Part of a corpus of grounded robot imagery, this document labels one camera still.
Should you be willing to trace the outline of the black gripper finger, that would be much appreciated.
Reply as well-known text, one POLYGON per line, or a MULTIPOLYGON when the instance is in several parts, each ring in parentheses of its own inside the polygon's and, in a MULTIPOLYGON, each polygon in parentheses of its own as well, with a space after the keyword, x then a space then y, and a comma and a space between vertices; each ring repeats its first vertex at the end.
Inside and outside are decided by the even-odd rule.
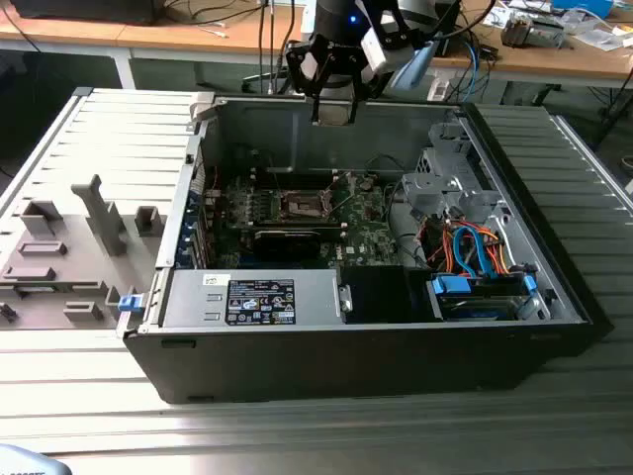
POLYGON ((321 66, 311 52, 310 42, 290 42, 285 49, 288 75, 296 93, 303 94, 312 103, 311 122, 319 122, 318 112, 321 85, 321 66))
POLYGON ((354 123, 358 105, 367 100, 379 98, 391 80, 391 73, 374 76, 368 83, 362 82, 361 73, 352 76, 351 108, 348 114, 348 122, 354 123))

